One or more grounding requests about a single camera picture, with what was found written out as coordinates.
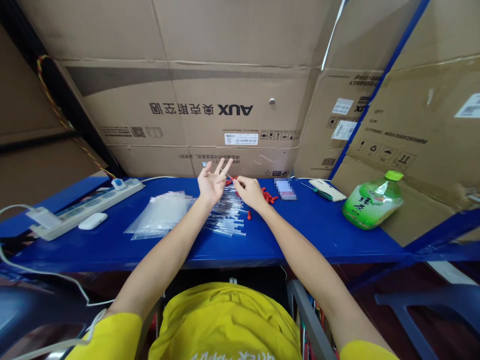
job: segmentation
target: smartphone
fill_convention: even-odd
[[[296,201],[299,199],[295,191],[290,186],[290,181],[291,180],[289,178],[282,177],[276,177],[274,179],[276,189],[278,190],[278,196],[280,196],[280,199],[284,201]]]

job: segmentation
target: yellow shirt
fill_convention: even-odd
[[[133,360],[142,329],[138,315],[119,313],[100,321],[87,346],[76,346],[67,360]],[[345,360],[396,359],[380,346],[354,341]],[[250,288],[210,282],[186,290],[163,311],[149,360],[301,359],[300,330],[276,301]]]

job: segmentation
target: person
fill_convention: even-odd
[[[77,345],[67,360],[135,358],[142,324],[222,197],[232,162],[222,170],[222,158],[214,172],[211,162],[201,171],[196,202],[130,274],[94,327],[90,344]],[[265,201],[258,180],[238,176],[233,185],[245,204],[268,224],[290,268],[320,304],[340,358],[397,359],[328,261]],[[168,302],[148,358],[301,359],[300,330],[282,306],[260,292],[228,282],[204,283]]]

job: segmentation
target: white cable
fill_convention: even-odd
[[[318,177],[297,177],[298,180],[313,180],[313,179],[318,179]],[[332,180],[327,180],[327,179],[319,179],[322,181],[326,182],[331,182]]]
[[[155,176],[155,177],[149,177],[148,179],[145,180],[140,180],[141,183],[150,181],[150,180],[155,180],[155,179],[163,179],[163,178],[170,178],[170,179],[176,179],[176,176]]]
[[[102,317],[105,315],[106,312],[107,312],[107,309],[103,309],[102,311],[100,311],[95,316],[95,318],[93,319],[93,321],[91,322],[91,325],[89,327],[90,332],[88,333],[88,337],[86,338],[86,340],[70,339],[70,340],[65,340],[65,341],[62,341],[62,342],[57,342],[56,344],[46,346],[46,347],[42,347],[41,349],[38,349],[38,350],[35,350],[35,351],[32,351],[32,352],[26,353],[24,355],[15,357],[12,360],[30,360],[30,359],[39,357],[41,355],[54,352],[54,351],[66,350],[70,347],[74,347],[74,346],[77,346],[77,345],[84,345],[85,346],[85,345],[90,344],[90,342],[92,341],[92,338],[94,337],[95,325],[102,319]]]
[[[289,277],[289,276],[287,275],[287,271],[284,269],[283,266],[280,266],[280,267],[281,267],[281,269],[283,270],[283,272],[285,273],[285,281],[287,281],[287,278]]]
[[[5,212],[6,210],[8,209],[11,209],[11,208],[15,208],[15,207],[21,207],[21,208],[27,208],[29,210],[34,210],[33,207],[29,206],[29,205],[25,205],[25,204],[16,204],[16,205],[10,205],[10,206],[7,206],[7,207],[4,207],[3,209],[0,210],[0,215]],[[26,272],[30,272],[30,273],[35,273],[35,274],[40,274],[40,275],[53,275],[53,276],[57,276],[59,278],[62,278],[62,279],[65,279],[69,282],[72,282],[74,283],[75,285],[78,286],[78,289],[80,290],[81,294],[83,295],[83,297],[85,298],[86,300],[86,306],[90,307],[90,306],[98,306],[98,305],[105,305],[105,304],[109,304],[109,303],[113,303],[114,300],[109,300],[109,301],[104,301],[104,302],[97,302],[97,303],[90,303],[90,299],[87,295],[87,293],[85,293],[84,289],[82,288],[82,285],[80,285],[80,283],[70,277],[70,276],[66,276],[66,275],[62,275],[62,274],[59,274],[59,273],[55,273],[55,272],[48,272],[48,271],[39,271],[39,270],[33,270],[31,268],[28,268],[26,266],[22,266],[22,265],[17,265],[16,263],[13,263],[11,262],[10,260],[7,259],[7,257],[5,256],[4,254],[4,251],[2,249],[2,245],[0,244],[0,259],[5,263],[5,264],[8,264],[10,265],[11,267],[14,267],[14,268],[17,268],[17,269],[20,269],[20,270],[23,270],[23,271],[26,271]]]

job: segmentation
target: aux logo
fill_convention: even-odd
[[[236,105],[236,104],[232,104],[232,105],[227,104],[223,106],[218,104],[218,107],[220,108],[220,113],[218,115],[233,115],[233,114],[240,115],[240,110],[241,110],[243,115],[248,116],[254,106],[253,105],[244,106],[244,105]]]

